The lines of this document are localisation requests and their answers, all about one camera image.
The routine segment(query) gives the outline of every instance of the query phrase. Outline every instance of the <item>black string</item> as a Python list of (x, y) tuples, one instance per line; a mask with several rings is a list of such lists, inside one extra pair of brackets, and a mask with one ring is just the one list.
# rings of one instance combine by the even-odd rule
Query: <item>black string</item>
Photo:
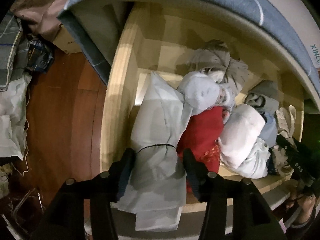
[(150, 146), (146, 146), (144, 148), (142, 148), (140, 151), (138, 151), (137, 153), (141, 152), (142, 150), (146, 149), (146, 148), (150, 148), (150, 147), (156, 147), (156, 146), (170, 146), (175, 148), (173, 145), (171, 144), (167, 144), (167, 143), (160, 143), (160, 144), (155, 144), (155, 145), (150, 145)]

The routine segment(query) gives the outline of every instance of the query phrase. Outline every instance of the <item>red fabric with gold pattern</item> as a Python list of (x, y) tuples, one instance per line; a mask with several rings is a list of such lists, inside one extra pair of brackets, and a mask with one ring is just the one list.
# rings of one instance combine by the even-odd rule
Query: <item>red fabric with gold pattern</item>
[(218, 173), (220, 150), (216, 141), (223, 130), (222, 111), (221, 106), (216, 106), (190, 118), (178, 142), (177, 153), (181, 159), (183, 150), (190, 148), (197, 161)]

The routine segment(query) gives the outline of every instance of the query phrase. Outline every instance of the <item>screw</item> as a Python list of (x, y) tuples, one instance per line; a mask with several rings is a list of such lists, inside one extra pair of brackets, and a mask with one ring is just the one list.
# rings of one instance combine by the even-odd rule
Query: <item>screw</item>
[(74, 182), (75, 182), (74, 179), (67, 179), (67, 180), (66, 180), (66, 184), (67, 184), (68, 186), (72, 185)]
[(251, 181), (251, 179), (243, 178), (243, 179), (242, 179), (242, 182), (243, 182), (244, 184), (246, 184), (246, 185), (250, 185), (252, 181)]
[(101, 177), (101, 178), (107, 178), (107, 177), (109, 177), (109, 175), (110, 175), (110, 174), (109, 174), (109, 172), (107, 172), (107, 171), (103, 171), (103, 172), (100, 173), (100, 177)]
[(212, 178), (212, 179), (217, 177), (217, 173), (215, 173), (214, 171), (209, 171), (207, 175), (209, 178)]

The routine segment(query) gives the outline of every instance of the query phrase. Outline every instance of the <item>cable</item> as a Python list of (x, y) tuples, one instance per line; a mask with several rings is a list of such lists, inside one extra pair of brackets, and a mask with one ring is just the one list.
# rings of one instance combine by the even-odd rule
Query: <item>cable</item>
[(29, 101), (30, 101), (30, 86), (28, 86), (27, 88), (27, 94), (28, 94), (28, 100), (27, 100), (26, 106), (29, 104)]
[(27, 128), (25, 129), (25, 131), (28, 131), (28, 129), (29, 129), (29, 121), (28, 121), (28, 119), (26, 118), (26, 122), (27, 122)]
[(27, 149), (27, 153), (26, 153), (26, 155), (24, 156), (24, 158), (25, 158), (25, 161), (26, 161), (27, 170), (26, 170), (26, 171), (23, 171), (23, 173), (21, 174), (21, 172), (18, 171), (18, 170), (16, 169), (16, 167), (12, 164), (13, 168), (14, 168), (22, 177), (24, 176), (25, 173), (28, 173), (28, 172), (29, 172), (29, 166), (28, 166), (28, 162), (27, 162), (27, 156), (28, 156), (28, 153), (29, 153), (29, 147), (28, 147), (28, 145), (27, 145), (26, 149)]
[(167, 144), (167, 143), (160, 143), (160, 144), (155, 144), (155, 145), (150, 145), (150, 146), (146, 146), (146, 147), (143, 147), (140, 151), (138, 151), (137, 153), (141, 152), (142, 150), (146, 149), (146, 148), (150, 148), (150, 147), (158, 147), (158, 146), (170, 146), (170, 147), (173, 147), (175, 148), (173, 145), (171, 144)]

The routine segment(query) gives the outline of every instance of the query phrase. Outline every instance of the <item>wooden drawer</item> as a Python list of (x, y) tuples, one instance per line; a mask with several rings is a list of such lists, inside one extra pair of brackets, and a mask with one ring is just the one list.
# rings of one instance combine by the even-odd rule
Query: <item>wooden drawer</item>
[[(146, 92), (150, 71), (158, 71), (177, 88), (188, 72), (185, 62), (195, 49), (211, 39), (228, 45), (232, 57), (241, 58), (249, 66), (250, 78), (236, 103), (242, 103), (248, 90), (262, 79), (278, 83), (280, 106), (295, 106), (297, 118), (294, 137), (302, 136), (303, 87), (293, 71), (294, 59), (266, 33), (247, 21), (212, 7), (186, 9), (170, 4), (135, 3), (122, 32), (106, 93), (100, 147), (100, 171), (108, 170), (130, 146), (131, 129)], [(242, 177), (220, 165), (219, 174), (240, 180)], [(267, 176), (253, 180), (265, 193), (290, 176)], [(205, 210), (187, 196), (183, 212)]]

